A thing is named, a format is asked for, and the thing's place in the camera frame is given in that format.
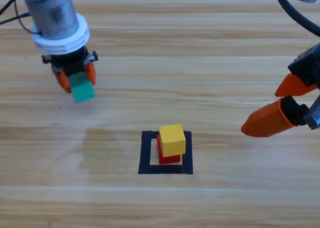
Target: robotic arm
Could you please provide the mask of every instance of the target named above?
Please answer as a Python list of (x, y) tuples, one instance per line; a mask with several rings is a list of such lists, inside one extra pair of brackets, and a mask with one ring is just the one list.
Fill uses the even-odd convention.
[[(293, 20), (320, 36), (320, 27), (297, 12), (288, 0), (278, 1)], [(317, 0), (300, 1), (312, 3)], [(308, 125), (312, 130), (320, 127), (320, 96), (310, 108), (293, 99), (293, 96), (303, 96), (320, 88), (320, 43), (300, 54), (288, 69), (290, 73), (275, 92), (280, 99), (253, 112), (241, 128), (243, 133), (269, 137), (292, 127)]]
[(23, 26), (18, 14), (17, 19), (32, 34), (37, 49), (46, 53), (42, 56), (43, 63), (51, 64), (58, 83), (65, 92), (73, 94), (76, 103), (93, 98), (92, 87), (96, 82), (93, 63), (98, 56), (95, 51), (89, 54), (86, 47), (90, 37), (86, 19), (75, 12), (72, 0), (24, 1), (33, 19), (32, 29)]

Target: green block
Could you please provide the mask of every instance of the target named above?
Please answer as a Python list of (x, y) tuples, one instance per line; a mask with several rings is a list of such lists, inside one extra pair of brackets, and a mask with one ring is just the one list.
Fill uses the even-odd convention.
[(86, 73), (80, 72), (78, 74), (68, 77), (71, 93), (76, 103), (81, 103), (95, 97), (94, 87), (91, 81), (87, 78)]

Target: orange rubber fingertip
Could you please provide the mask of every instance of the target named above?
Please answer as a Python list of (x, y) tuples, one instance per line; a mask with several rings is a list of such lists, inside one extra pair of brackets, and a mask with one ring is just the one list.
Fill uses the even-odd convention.
[(253, 112), (241, 127), (241, 131), (252, 137), (270, 137), (294, 126), (296, 125), (293, 125), (281, 110), (279, 99)]
[(66, 92), (66, 93), (71, 93), (71, 88), (70, 88), (70, 84), (69, 81), (65, 75), (64, 72), (62, 73), (55, 73), (55, 77), (57, 82), (59, 83), (59, 85), (62, 87), (62, 89)]
[(300, 78), (289, 73), (278, 87), (275, 95), (277, 97), (303, 96), (317, 88), (316, 85), (307, 87)]

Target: black square outline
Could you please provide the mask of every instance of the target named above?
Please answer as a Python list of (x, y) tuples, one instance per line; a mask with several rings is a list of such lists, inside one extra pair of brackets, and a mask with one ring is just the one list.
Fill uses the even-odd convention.
[(184, 131), (185, 154), (182, 165), (150, 165), (151, 140), (156, 139), (159, 131), (142, 131), (141, 152), (138, 174), (194, 174), (192, 155), (192, 133)]

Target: table surface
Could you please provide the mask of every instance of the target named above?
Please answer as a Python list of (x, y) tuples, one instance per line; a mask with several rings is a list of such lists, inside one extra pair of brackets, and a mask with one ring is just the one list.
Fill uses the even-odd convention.
[[(64, 93), (17, 21), (0, 27), (0, 227), (320, 226), (319, 131), (241, 132), (318, 43), (277, 0), (73, 1), (99, 55), (91, 101)], [(317, 3), (292, 2), (320, 22)], [(194, 174), (139, 175), (142, 131), (176, 123)]]

